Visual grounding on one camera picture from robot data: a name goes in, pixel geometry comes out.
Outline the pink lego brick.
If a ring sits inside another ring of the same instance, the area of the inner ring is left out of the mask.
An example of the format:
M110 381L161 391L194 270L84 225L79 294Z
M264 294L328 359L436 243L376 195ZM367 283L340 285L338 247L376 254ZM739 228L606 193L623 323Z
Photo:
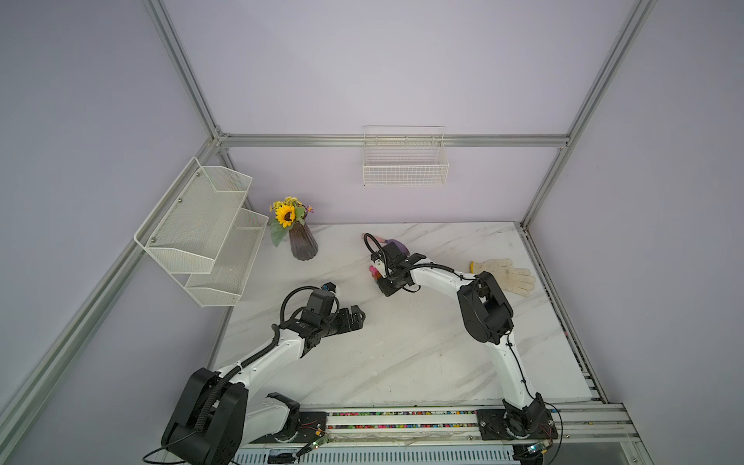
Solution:
M379 270L377 269L377 267L374 267L374 265L370 265L370 267L369 267L369 272L370 272L371 276L372 276L372 277L373 277L373 278L374 278L375 280L380 280L380 279L382 279L382 278L383 278L383 275L382 275L382 273L381 273L381 272L380 272L380 271L379 271Z

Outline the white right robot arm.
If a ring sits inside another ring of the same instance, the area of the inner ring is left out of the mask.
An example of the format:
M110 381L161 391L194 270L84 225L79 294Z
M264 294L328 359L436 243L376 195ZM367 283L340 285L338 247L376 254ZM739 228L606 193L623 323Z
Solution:
M554 439L553 418L544 399L522 368L521 359L511 341L513 308L496 278L488 271L466 273L434 263L414 253L400 242L381 244L375 236L366 236L376 283L385 296L409 286L437 291L459 305L465 331L488 349L501 384L504 405L502 428L515 439L544 434Z

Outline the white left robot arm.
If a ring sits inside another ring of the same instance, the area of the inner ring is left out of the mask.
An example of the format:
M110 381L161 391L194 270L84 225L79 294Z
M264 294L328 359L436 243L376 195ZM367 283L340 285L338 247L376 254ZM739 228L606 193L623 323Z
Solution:
M281 393L257 393L323 339L359 331L366 320L360 306L340 305L331 283L304 291L308 300L294 312L287 306L296 292L285 296L265 346L218 370L200 368L187 380L160 446L177 464L231 464L248 443L298 437L300 403Z

